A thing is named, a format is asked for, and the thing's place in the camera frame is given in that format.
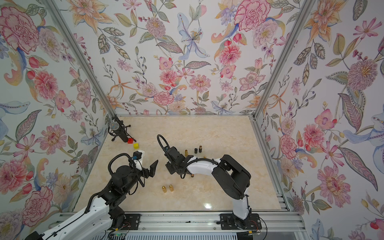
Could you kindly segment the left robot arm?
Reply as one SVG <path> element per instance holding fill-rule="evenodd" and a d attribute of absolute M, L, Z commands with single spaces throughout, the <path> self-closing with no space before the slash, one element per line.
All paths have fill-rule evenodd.
<path fill-rule="evenodd" d="M 108 163 L 111 179 L 98 193 L 93 194 L 87 206 L 44 233 L 33 232 L 27 240 L 90 240 L 108 229 L 121 228 L 125 211 L 119 205 L 131 194 L 132 188 L 145 186 L 145 179 L 155 176 L 158 160 L 146 169 L 142 165 L 145 152 L 136 151 L 116 155 Z"/>

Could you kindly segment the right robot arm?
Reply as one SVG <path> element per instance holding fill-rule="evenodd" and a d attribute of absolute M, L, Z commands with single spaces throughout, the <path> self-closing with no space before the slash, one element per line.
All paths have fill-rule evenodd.
<path fill-rule="evenodd" d="M 233 200 L 231 219 L 234 225 L 245 230 L 252 215 L 248 201 L 251 174 L 230 155 L 223 155 L 220 159 L 184 156 L 175 147 L 170 147 L 162 135 L 157 135 L 157 140 L 168 159 L 166 167 L 169 173 L 176 173 L 182 179 L 187 175 L 212 176 Z"/>

